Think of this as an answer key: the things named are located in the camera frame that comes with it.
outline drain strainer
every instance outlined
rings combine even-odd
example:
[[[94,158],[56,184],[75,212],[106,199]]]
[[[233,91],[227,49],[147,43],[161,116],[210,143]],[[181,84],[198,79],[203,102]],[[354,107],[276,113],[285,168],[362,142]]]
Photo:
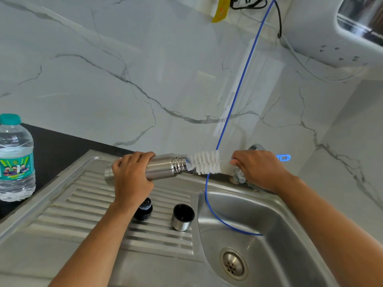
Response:
[[[222,249],[219,255],[221,266],[226,274],[235,280],[244,280],[248,275],[248,267],[246,261],[233,248]]]

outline faucet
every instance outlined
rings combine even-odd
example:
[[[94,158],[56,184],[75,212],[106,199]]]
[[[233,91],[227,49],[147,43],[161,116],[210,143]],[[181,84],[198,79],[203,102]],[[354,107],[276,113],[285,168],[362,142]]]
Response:
[[[261,144],[253,144],[249,147],[248,150],[266,150],[266,149]],[[234,168],[232,182],[235,184],[246,182],[245,175],[243,174],[242,170],[239,169],[238,167]]]

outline ridged drainboard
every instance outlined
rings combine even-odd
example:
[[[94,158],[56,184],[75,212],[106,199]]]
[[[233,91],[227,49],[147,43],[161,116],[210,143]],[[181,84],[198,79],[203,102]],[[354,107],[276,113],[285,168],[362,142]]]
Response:
[[[114,189],[103,175],[85,171],[67,190],[44,210],[25,230],[45,235],[84,239],[114,201]],[[163,188],[154,188],[150,195],[151,217],[144,222],[133,219],[122,247],[136,251],[158,250],[193,255],[191,229],[175,231],[170,219],[178,203],[190,204],[190,196]]]

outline blue wire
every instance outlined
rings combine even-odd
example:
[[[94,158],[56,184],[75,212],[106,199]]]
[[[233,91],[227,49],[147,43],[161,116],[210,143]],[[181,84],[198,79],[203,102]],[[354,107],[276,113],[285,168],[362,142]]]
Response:
[[[221,136],[219,137],[219,141],[218,141],[216,150],[218,150],[219,145],[221,144],[222,137],[223,137],[223,134],[225,133],[227,123],[229,122],[229,119],[230,119],[230,116],[231,116],[231,112],[233,111],[234,104],[235,104],[235,102],[236,102],[236,100],[237,100],[237,96],[238,96],[239,90],[240,90],[240,88],[241,88],[243,78],[245,77],[245,73],[246,73],[246,70],[247,70],[247,66],[249,65],[251,56],[253,55],[253,51],[254,51],[254,49],[255,49],[255,47],[256,47],[256,44],[257,44],[259,35],[260,35],[261,30],[262,30],[262,27],[263,27],[263,25],[264,25],[264,23],[265,23],[265,21],[266,21],[267,15],[269,14],[270,9],[271,9],[271,7],[273,6],[274,3],[275,3],[275,0],[271,0],[271,3],[270,3],[270,5],[269,5],[269,7],[267,8],[266,14],[265,14],[265,16],[264,16],[264,18],[263,18],[263,20],[262,20],[262,22],[261,22],[261,25],[259,26],[258,33],[257,33],[256,38],[255,38],[255,40],[254,40],[254,43],[253,43],[253,46],[252,46],[252,48],[251,48],[249,57],[247,58],[247,62],[246,62],[245,68],[244,68],[244,70],[243,70],[243,72],[242,72],[242,76],[241,76],[241,79],[240,79],[240,81],[239,81],[239,84],[238,84],[238,87],[237,87],[236,94],[235,94],[234,99],[233,99],[233,102],[232,102],[232,104],[231,104],[229,114],[227,115],[225,125],[223,126],[223,130],[222,130],[222,132],[221,132]],[[231,229],[234,230],[234,231],[238,231],[238,232],[240,232],[240,233],[247,234],[247,235],[263,236],[263,235],[260,234],[260,233],[252,233],[252,232],[249,232],[249,231],[243,231],[243,230],[240,230],[240,229],[238,229],[238,228],[232,227],[231,225],[225,223],[222,219],[220,219],[220,218],[215,214],[215,212],[214,212],[213,209],[211,208],[210,203],[209,203],[209,200],[208,200],[208,182],[209,182],[209,176],[210,176],[210,174],[208,174],[208,176],[206,177],[206,184],[205,184],[205,200],[206,200],[206,204],[208,205],[208,208],[209,208],[209,210],[211,211],[211,213],[212,213],[212,214],[213,214],[213,215],[214,215],[220,222],[222,222],[225,226],[231,228]]]

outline plastic water bottle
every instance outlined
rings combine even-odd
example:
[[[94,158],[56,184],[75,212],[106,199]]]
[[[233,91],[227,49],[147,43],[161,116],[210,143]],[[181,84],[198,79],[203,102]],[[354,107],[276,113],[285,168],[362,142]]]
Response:
[[[0,200],[28,198],[36,189],[32,135],[16,114],[0,115]]]

